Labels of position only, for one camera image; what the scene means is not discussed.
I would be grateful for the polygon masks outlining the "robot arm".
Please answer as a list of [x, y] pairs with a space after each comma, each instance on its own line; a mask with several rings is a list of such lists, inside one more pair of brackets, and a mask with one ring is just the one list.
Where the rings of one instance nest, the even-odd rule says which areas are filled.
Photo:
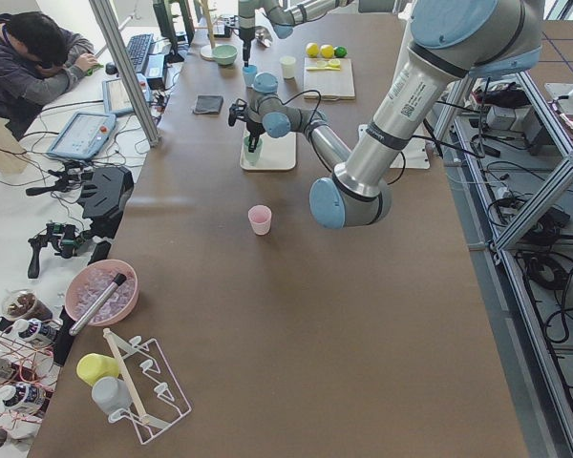
[[238, 36], [243, 42], [243, 63], [249, 66], [252, 42], [256, 35], [256, 12], [261, 10], [279, 38], [289, 37], [295, 26], [323, 17], [330, 10], [344, 8], [347, 0], [302, 1], [285, 8], [275, 0], [240, 0], [238, 2]]
[[447, 86], [472, 77], [499, 77], [533, 68], [541, 55], [541, 1], [419, 1], [412, 10], [411, 41], [384, 100], [354, 148], [349, 148], [319, 110], [292, 108], [277, 95], [272, 73], [258, 73], [247, 101], [230, 108], [255, 147], [261, 134], [303, 134], [329, 177], [317, 179], [309, 207], [324, 227], [374, 224], [392, 198], [383, 176]]

